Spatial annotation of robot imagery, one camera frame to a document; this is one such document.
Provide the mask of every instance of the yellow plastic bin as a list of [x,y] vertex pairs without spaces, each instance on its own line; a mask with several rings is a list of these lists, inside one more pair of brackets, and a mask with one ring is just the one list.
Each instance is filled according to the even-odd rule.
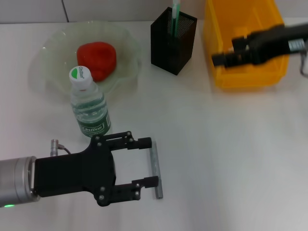
[[274,0],[207,0],[204,43],[208,66],[218,87],[249,88],[276,84],[286,74],[289,56],[262,65],[215,68],[212,54],[232,49],[232,38],[283,24]]

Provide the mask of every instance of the red object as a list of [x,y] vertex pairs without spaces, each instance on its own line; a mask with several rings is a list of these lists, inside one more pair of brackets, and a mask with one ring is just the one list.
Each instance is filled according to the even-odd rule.
[[86,66],[95,82],[106,79],[116,68],[116,50],[105,42],[92,42],[77,50],[79,66]]

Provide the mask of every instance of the pen holder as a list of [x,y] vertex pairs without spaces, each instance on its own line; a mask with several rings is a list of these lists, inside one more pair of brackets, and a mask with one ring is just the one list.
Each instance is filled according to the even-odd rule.
[[168,7],[151,25],[151,63],[178,75],[192,57],[197,19],[180,12],[178,34],[173,37],[171,17]]

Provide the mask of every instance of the white bottle cap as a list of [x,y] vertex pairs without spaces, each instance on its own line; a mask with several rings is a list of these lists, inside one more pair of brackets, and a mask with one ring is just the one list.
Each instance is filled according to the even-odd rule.
[[74,88],[87,89],[93,82],[90,70],[85,66],[76,66],[69,72],[69,79]]

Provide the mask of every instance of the plastic bottle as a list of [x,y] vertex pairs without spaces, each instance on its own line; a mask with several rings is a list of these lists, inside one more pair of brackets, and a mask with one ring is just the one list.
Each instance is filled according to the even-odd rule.
[[72,83],[71,105],[81,132],[92,137],[106,134],[111,122],[103,92],[93,82],[91,72],[85,66],[76,66],[69,72]]

